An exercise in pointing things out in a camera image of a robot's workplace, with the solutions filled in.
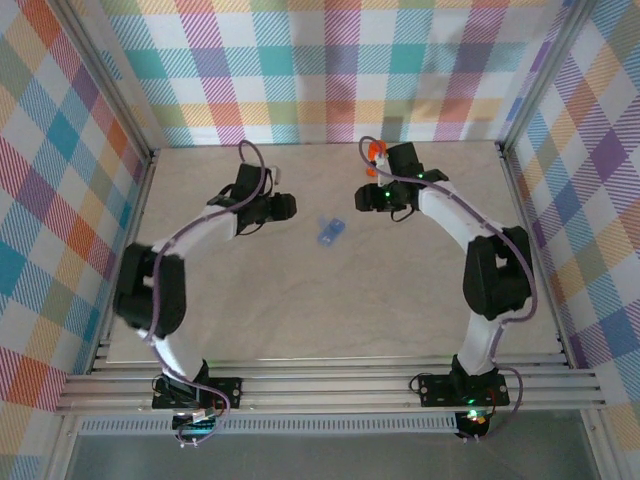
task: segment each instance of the aluminum rail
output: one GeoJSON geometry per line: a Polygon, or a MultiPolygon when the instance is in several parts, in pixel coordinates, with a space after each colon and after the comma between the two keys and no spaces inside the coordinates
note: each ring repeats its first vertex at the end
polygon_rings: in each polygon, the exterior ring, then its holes
{"type": "MultiPolygon", "coordinates": [[[[399,413],[456,411],[422,408],[408,389],[418,373],[447,374],[449,357],[380,357],[210,362],[211,376],[241,377],[241,413],[399,413]]],[[[524,378],[523,410],[603,408],[591,370],[571,369],[563,354],[503,355],[524,378]]],[[[96,359],[91,375],[71,376],[58,404],[63,415],[158,413],[151,410],[155,363],[107,363],[96,359]]],[[[517,379],[504,372],[512,401],[517,379]]],[[[509,410],[511,407],[499,407],[509,410]]]]}

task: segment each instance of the beige floor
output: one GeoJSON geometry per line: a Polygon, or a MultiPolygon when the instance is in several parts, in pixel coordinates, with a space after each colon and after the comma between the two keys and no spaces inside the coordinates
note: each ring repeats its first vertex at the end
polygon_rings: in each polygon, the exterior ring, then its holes
{"type": "MultiPolygon", "coordinates": [[[[514,225],[516,213],[491,143],[417,144],[426,169],[440,168],[487,215],[514,225]]],[[[262,147],[282,169],[280,191],[298,215],[225,244],[189,273],[184,328],[207,359],[453,354],[466,333],[464,256],[421,215],[395,224],[388,214],[355,210],[353,195],[370,179],[354,145],[262,147]],[[320,218],[346,230],[317,244],[320,218]]],[[[139,241],[153,242],[197,215],[235,179],[232,148],[162,152],[139,241]]],[[[542,299],[526,325],[510,327],[500,351],[558,352],[542,299]]],[[[151,356],[118,319],[109,361],[151,356]]]]}

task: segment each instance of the blue object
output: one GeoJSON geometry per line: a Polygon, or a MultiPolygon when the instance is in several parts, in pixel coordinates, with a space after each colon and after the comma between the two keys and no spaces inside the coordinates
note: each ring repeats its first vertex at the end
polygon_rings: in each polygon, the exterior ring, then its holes
{"type": "Polygon", "coordinates": [[[345,223],[342,220],[334,218],[331,220],[318,235],[318,243],[325,247],[330,247],[333,242],[344,232],[345,223]]]}

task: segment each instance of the orange object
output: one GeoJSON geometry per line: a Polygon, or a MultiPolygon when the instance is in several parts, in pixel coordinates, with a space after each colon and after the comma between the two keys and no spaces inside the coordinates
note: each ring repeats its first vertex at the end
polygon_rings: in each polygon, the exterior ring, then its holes
{"type": "MultiPolygon", "coordinates": [[[[369,152],[367,154],[367,157],[369,158],[369,161],[374,165],[376,164],[376,156],[379,153],[382,153],[382,154],[387,153],[387,144],[384,143],[382,140],[378,140],[377,142],[371,142],[369,144],[369,152]]],[[[377,174],[373,168],[367,168],[367,175],[369,175],[370,177],[375,177],[377,174]]]]}

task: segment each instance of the vent grille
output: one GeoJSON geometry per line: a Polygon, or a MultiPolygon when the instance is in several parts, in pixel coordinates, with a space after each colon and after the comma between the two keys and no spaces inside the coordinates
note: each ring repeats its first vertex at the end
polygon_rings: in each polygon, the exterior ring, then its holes
{"type": "MultiPolygon", "coordinates": [[[[452,433],[453,413],[408,413],[371,415],[243,415],[229,418],[220,434],[371,434],[371,433],[452,433]]],[[[170,434],[171,418],[139,416],[121,419],[88,417],[81,435],[170,434]]]]}

